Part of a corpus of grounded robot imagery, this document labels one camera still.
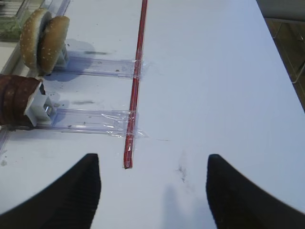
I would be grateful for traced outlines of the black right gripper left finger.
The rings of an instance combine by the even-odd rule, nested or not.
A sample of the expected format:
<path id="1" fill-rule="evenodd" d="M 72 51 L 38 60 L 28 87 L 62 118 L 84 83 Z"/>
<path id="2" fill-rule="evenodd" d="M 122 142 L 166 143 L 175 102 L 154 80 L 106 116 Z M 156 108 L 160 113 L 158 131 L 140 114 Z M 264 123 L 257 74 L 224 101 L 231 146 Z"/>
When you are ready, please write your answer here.
<path id="1" fill-rule="evenodd" d="M 89 229 L 101 197 L 97 154 L 86 154 L 27 201 L 1 214 L 2 229 Z"/>

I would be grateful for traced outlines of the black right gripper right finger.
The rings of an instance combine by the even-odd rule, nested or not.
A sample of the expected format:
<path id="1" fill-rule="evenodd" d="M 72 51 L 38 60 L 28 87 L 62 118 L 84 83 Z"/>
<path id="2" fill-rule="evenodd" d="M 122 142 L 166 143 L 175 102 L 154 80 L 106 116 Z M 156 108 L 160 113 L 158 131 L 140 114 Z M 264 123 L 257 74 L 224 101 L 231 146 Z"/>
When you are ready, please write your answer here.
<path id="1" fill-rule="evenodd" d="M 206 195 L 219 229 L 303 229 L 304 213 L 268 194 L 218 154 L 207 162 Z"/>

